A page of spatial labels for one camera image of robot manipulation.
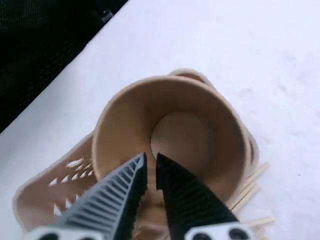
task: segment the brown paper cup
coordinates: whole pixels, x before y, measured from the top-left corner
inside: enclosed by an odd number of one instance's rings
[[[158,152],[193,172],[227,205],[252,162],[249,132],[202,74],[146,78],[109,101],[93,133],[97,180],[141,152],[148,159],[148,190],[137,218],[158,225],[166,224],[162,193],[155,187]]]
[[[191,69],[191,68],[179,68],[169,73],[169,76],[181,76],[181,77],[187,77],[190,79],[197,80],[199,82],[202,82],[214,90],[216,88],[213,86],[213,84],[208,80],[208,78],[201,72]],[[258,144],[254,138],[254,136],[248,131],[247,129],[247,137],[250,141],[250,148],[251,148],[251,166],[249,170],[249,174],[253,174],[258,166],[258,160],[259,160],[259,148]]]

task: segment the white table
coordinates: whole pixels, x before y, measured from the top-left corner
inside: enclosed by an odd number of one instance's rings
[[[180,67],[207,75],[271,164],[240,219],[273,215],[271,239],[317,239],[319,12],[316,0],[130,0],[0,134],[2,239],[21,235],[18,186],[91,132],[121,88]]]

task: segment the black mesh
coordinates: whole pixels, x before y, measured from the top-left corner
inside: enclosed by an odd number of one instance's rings
[[[101,7],[125,3],[108,2],[0,0],[0,132],[103,27]]]

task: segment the black fabric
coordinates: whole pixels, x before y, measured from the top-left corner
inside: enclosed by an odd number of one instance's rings
[[[0,0],[0,132],[101,29],[101,6],[108,1]]]

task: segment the screw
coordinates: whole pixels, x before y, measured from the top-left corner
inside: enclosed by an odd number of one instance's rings
[[[211,237],[205,233],[197,233],[192,240],[212,240]]]
[[[231,229],[229,231],[229,236],[232,240],[248,240],[249,239],[248,234],[239,228]]]

